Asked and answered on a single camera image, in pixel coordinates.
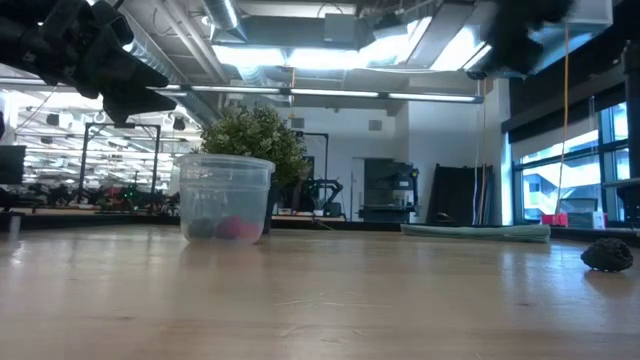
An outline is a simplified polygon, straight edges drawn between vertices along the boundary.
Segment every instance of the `black rock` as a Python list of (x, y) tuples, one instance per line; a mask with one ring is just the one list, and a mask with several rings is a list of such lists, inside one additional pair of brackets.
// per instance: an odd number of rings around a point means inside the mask
[(210, 240), (216, 232), (213, 220), (196, 219), (189, 225), (189, 237), (193, 240)]
[(600, 239), (580, 256), (592, 269), (620, 272), (633, 266), (633, 255), (629, 247), (619, 239)]

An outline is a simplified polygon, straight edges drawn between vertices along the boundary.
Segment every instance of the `green plant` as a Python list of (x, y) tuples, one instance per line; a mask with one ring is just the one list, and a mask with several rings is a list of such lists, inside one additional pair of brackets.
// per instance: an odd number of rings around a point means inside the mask
[(284, 186), (307, 166), (302, 138), (268, 106), (225, 108), (222, 118), (202, 131), (203, 154), (251, 156), (276, 164), (275, 182)]

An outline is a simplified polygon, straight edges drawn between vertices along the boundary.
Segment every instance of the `plastic container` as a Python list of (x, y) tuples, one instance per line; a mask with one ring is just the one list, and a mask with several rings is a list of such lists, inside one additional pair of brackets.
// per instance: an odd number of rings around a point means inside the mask
[(190, 242), (253, 243), (264, 228), (271, 174), (266, 160), (231, 155), (184, 155), (180, 224)]

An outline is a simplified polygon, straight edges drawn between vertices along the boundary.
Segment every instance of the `green mat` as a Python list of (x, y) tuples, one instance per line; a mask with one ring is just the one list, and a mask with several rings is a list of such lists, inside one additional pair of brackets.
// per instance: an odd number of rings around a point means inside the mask
[(401, 225), (402, 233), (409, 236), (465, 238), (499, 241), (548, 243), (551, 238), (549, 225), (523, 225), (498, 228), (438, 227)]

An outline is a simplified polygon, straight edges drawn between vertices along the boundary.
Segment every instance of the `table surface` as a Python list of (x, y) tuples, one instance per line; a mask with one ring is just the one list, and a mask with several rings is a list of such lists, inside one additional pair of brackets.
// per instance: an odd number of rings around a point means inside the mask
[(25, 232), (0, 248), (0, 359), (634, 359), (640, 271), (584, 244), (178, 227)]
[(322, 221), (322, 222), (346, 222), (343, 217), (302, 216), (302, 215), (273, 215), (271, 220), (289, 221)]

